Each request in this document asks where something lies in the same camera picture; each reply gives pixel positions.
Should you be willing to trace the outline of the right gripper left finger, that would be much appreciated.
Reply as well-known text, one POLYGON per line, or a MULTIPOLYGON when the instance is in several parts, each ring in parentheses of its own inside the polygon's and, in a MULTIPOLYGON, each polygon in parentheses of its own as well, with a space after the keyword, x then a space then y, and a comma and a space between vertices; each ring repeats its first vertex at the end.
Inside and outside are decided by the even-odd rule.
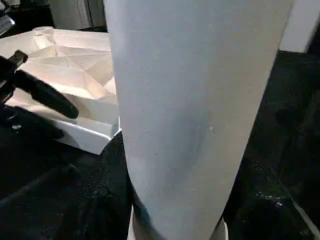
POLYGON ((133 203, 123 134, 103 149, 78 187, 76 202, 58 228, 56 240, 125 240, 133 203))

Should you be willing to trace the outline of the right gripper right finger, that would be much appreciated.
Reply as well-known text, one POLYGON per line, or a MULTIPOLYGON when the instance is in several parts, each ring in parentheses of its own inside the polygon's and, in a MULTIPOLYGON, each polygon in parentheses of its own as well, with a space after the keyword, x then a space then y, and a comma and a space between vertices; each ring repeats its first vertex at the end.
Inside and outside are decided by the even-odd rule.
POLYGON ((320 193, 307 159, 245 151, 223 212, 231 240, 318 240, 320 193))

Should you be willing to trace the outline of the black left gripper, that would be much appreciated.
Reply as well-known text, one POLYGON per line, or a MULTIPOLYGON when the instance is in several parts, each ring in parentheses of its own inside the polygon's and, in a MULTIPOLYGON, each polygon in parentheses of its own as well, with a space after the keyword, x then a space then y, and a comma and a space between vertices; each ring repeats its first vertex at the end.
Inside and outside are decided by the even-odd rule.
MULTIPOLYGON (((16 50, 9 58, 0 57, 0 101, 7 102, 17 87, 42 105, 76 119, 79 110, 67 97, 37 77, 17 70, 27 60, 28 55, 21 50, 16 50)), ((0 106, 2 153, 63 153, 65 147, 56 142, 63 136, 61 129, 38 114, 17 106, 0 106)))

